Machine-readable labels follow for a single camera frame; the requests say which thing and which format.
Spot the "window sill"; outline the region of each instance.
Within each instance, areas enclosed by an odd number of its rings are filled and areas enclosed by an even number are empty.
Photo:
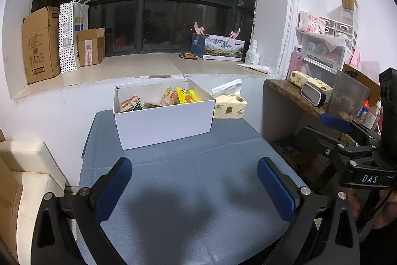
[[[106,57],[101,64],[60,73],[55,78],[27,84],[13,98],[18,100],[48,90],[68,86],[141,76],[188,76],[194,74],[233,74],[270,77],[261,72],[240,67],[239,62],[182,59],[178,53],[148,53]]]

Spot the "marble countertop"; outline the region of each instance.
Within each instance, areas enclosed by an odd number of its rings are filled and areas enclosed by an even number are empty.
[[[300,94],[300,89],[293,84],[291,84],[287,80],[274,80],[274,79],[266,79],[265,85],[274,89],[278,93],[287,97],[289,100],[294,102],[297,106],[302,108],[304,111],[308,112],[310,115],[320,118],[322,114],[325,113],[326,105],[323,107],[314,107],[309,101],[304,99]],[[354,146],[356,142],[347,134],[342,134],[334,129],[331,129],[335,132],[335,135],[339,137],[339,140],[343,142],[347,146]]]

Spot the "qr code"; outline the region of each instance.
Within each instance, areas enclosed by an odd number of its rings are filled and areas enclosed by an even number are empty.
[[[62,30],[63,30],[64,33],[69,32],[69,23],[64,23]]]
[[[63,46],[70,47],[70,37],[63,38]]]

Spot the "blue tablecloth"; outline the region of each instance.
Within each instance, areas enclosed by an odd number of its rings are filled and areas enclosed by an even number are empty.
[[[269,156],[304,186],[242,119],[215,119],[209,133],[124,151],[112,111],[99,112],[80,187],[91,187],[122,156],[132,162],[132,179],[102,228],[127,264],[237,265],[288,228],[257,177],[258,161]],[[80,234],[77,243],[95,264]]]

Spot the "cushion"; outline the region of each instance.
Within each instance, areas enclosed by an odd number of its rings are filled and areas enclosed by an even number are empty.
[[[13,175],[23,187],[17,221],[18,260],[21,265],[30,265],[34,223],[41,200],[47,192],[63,197],[64,191],[49,174],[13,172]]]
[[[66,179],[44,142],[0,142],[0,155],[10,171],[48,173],[65,188]]]

